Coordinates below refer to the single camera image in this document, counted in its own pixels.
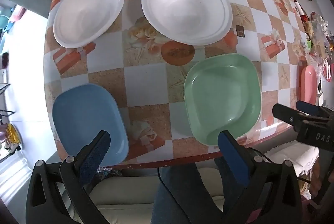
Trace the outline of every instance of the black cable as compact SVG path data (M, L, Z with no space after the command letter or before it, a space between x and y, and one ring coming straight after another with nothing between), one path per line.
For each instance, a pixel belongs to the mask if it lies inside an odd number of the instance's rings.
M181 205L179 205L179 203L176 201L176 199L174 198L172 192L167 188L167 186L165 185L165 183L162 181L161 177L160 177L160 171L158 168L158 178L159 181L161 182L161 184L164 186L164 188L167 190L167 192L170 194L170 196L172 197L172 199L175 201L175 203L178 205L178 207L181 209L182 213L184 214L184 216L186 217L186 219L188 220L189 224L192 224L189 217L187 216L187 214L185 213L185 211L182 209Z
M257 152L258 154L260 154L262 157L264 157L265 159L267 159L270 163L274 163L272 160L270 160L267 156L265 156L262 152L260 152L260 151L258 151L258 150L256 150L256 149L254 149L254 148L248 148L248 149L250 149L250 150L252 150L252 151L254 151L254 152ZM300 180L300 181L303 181L303 182L306 182L306 183L308 183L308 184L311 184L311 182L309 181L309 180L307 180L307 179L304 179L304 178L302 178L302 177L298 177L298 176L296 176L297 177L297 179L298 180Z

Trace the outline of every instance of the checkered tablecloth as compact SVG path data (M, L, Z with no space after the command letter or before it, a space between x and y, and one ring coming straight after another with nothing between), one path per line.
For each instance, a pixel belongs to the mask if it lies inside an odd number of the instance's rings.
M58 152L66 151L52 121L52 105L62 92L85 83L106 88L126 125L127 167L156 167L217 157L218 147L200 144L191 133L183 97L190 68L207 57L239 53L256 66L262 94L258 122L240 144L251 146L288 125L272 116L279 102L295 107L306 40L293 0L229 0L233 25L217 43L192 47L157 32L144 17L141 0L126 0L116 21L83 48L65 49L53 34L62 0L52 0L44 50L46 104Z

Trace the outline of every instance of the jeans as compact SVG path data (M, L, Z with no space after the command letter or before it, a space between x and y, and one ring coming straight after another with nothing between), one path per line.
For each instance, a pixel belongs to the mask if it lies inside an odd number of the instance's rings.
M162 181L192 224L222 224L224 215L244 190L235 180L224 157L216 158L214 161L223 183L223 212L218 209L206 190L195 163L159 169ZM263 205L269 189L270 184L266 184L256 205L257 209ZM189 224L184 213L161 183L153 205L151 224Z

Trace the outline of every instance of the table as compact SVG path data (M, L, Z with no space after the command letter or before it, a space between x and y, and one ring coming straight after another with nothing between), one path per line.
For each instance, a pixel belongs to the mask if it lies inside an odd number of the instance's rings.
M77 49L60 47L53 21L62 0L52 0L44 50L47 110L60 157L67 156L52 122L52 104L63 91L85 83L106 88L115 98L130 143L119 167L158 167L220 156L217 146L200 144L187 119L183 84L190 68L207 57L239 53L255 65L261 87L258 122L239 144L252 146L288 125L272 116L279 102L295 108L306 34L293 0L229 0L233 25L220 41L192 47L171 41L146 20L141 0L126 0L111 27Z

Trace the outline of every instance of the person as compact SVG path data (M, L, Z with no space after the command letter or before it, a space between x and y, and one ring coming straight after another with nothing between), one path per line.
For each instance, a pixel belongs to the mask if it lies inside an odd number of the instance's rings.
M171 193L160 183L153 205L151 224L224 223L224 216L236 203L244 187L237 183L224 157L216 158L214 162L218 167L223 183L225 198L223 211L213 202L195 163L162 167L159 168L161 180ZM321 188L319 159L315 162L312 171L310 193L316 196ZM334 172L328 180L334 182ZM255 206L255 211L250 215L248 222L257 218L260 208L266 200L269 188L270 183L266 183ZM311 215L307 211L308 203L309 201L302 196L303 224L310 223L311 220Z

